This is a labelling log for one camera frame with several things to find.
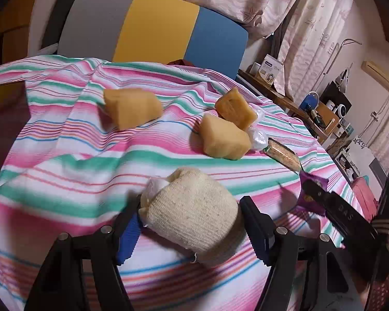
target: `air conditioner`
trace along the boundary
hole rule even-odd
[[[372,61],[364,61],[362,70],[373,77],[380,85],[389,92],[389,74]]]

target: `striped blanket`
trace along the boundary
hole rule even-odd
[[[250,195],[262,212],[300,235],[341,236],[325,218],[295,209],[297,174],[258,152],[241,160],[202,152],[199,123],[237,86],[265,110],[259,123],[294,150],[306,172],[329,179],[329,191],[360,211],[346,180],[303,123],[265,97],[256,97],[212,70],[156,63],[110,63],[38,56],[0,66],[0,84],[26,82],[31,119],[0,172],[0,297],[22,310],[56,236],[90,234],[110,223],[151,177],[192,166],[222,183],[239,200]],[[164,115],[135,129],[116,131],[104,110],[104,88],[138,87],[157,95]],[[92,309],[98,309],[89,263],[84,263]],[[297,303],[302,267],[290,308]],[[253,310],[269,269],[246,241],[235,256],[207,269],[150,230],[119,268],[136,310]]]

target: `wooden desk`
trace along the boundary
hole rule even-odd
[[[258,80],[248,72],[244,72],[239,69],[238,74],[248,83],[250,83],[254,88],[256,88],[260,93],[262,93],[265,97],[272,100],[274,104],[277,104],[283,109],[288,108],[289,110],[291,110],[291,112],[295,113],[297,117],[299,117],[302,121],[306,122],[314,130],[314,132],[321,138],[322,141],[326,140],[329,137],[324,133],[322,129],[320,129],[320,127],[314,124],[308,113],[300,109],[299,106],[295,104],[291,99],[278,93],[275,88],[265,83],[264,81]]]

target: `sponge block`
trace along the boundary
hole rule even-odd
[[[132,129],[163,115],[156,95],[141,89],[105,89],[104,101],[111,119],[120,131]]]
[[[248,134],[235,124],[211,114],[205,114],[199,128],[203,151],[213,158],[237,160],[251,148]]]
[[[237,88],[220,97],[215,104],[215,109],[223,118],[233,122],[241,130],[250,127],[258,117]]]

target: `blue gripper pad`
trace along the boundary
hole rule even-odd
[[[119,239],[119,248],[116,255],[117,265],[122,265],[126,259],[129,259],[136,247],[137,240],[140,237],[141,229],[138,222],[137,212],[131,217],[127,228]]]

